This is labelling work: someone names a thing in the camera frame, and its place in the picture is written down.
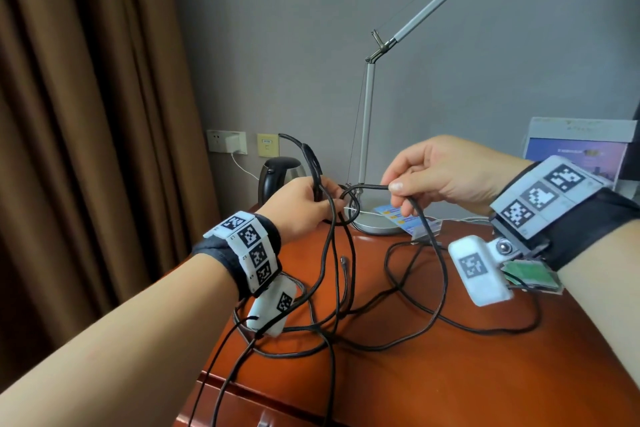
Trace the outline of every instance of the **wall socket panel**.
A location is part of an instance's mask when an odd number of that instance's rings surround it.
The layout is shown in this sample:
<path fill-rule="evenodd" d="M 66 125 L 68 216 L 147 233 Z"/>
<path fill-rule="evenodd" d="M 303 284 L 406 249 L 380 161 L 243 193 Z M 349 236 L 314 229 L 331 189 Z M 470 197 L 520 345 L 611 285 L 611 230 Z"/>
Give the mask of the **wall socket panel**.
<path fill-rule="evenodd" d="M 240 150 L 236 154 L 246 154 L 246 132 L 229 130 L 207 130 L 207 146 L 209 152 L 231 154 L 234 149 L 228 146 L 229 137 L 237 135 L 240 139 Z"/>

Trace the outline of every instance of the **wooden desk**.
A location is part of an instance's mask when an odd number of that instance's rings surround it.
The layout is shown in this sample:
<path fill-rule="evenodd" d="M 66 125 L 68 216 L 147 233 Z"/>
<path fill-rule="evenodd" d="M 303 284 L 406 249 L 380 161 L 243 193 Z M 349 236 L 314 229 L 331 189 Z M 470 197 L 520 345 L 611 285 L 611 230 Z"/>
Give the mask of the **wooden desk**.
<path fill-rule="evenodd" d="M 317 279 L 327 229 L 321 225 L 280 253 L 284 269 L 306 284 Z M 439 239 L 448 245 L 471 233 L 488 238 L 490 229 L 446 223 Z M 340 231 L 338 237 L 339 253 L 349 256 L 344 233 Z M 355 233 L 356 307 L 388 288 L 382 268 L 385 251 L 405 239 Z M 394 254 L 391 269 L 396 276 L 412 252 L 412 247 L 406 247 Z M 533 307 L 527 293 L 516 291 L 514 300 L 476 307 L 451 261 L 448 266 L 445 316 L 476 328 L 531 322 Z M 318 318 L 335 308 L 334 280 L 333 262 L 328 261 L 324 283 L 314 296 Z M 442 275 L 433 250 L 422 252 L 407 289 L 423 304 L 436 307 Z M 542 325 L 524 335 L 482 337 L 438 321 L 428 333 L 383 353 L 336 347 L 334 420 L 350 427 L 640 425 L 640 391 L 582 309 L 566 292 L 540 298 Z M 417 331 L 429 317 L 394 294 L 371 312 L 342 321 L 339 331 L 360 343 L 382 344 Z M 287 325 L 308 322 L 308 309 L 301 307 Z M 300 351 L 319 341 L 315 334 L 294 333 L 263 340 L 262 347 L 273 352 Z M 242 338 L 233 335 L 216 363 L 213 383 L 219 384 L 228 374 L 244 347 Z M 328 351 L 295 360 L 252 355 L 241 368 L 239 388 L 234 391 L 264 398 L 266 403 L 276 400 L 297 412 L 324 415 L 329 384 Z"/>

